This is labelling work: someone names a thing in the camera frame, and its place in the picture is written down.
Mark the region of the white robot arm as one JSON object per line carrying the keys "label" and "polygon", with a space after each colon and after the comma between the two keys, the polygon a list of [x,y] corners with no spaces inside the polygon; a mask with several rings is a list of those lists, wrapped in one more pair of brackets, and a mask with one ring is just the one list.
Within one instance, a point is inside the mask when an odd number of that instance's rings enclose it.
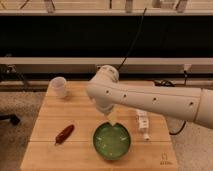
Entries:
{"label": "white robot arm", "polygon": [[88,82],[86,92],[105,115],[120,104],[213,129],[213,90],[122,84],[118,70],[104,65]]}

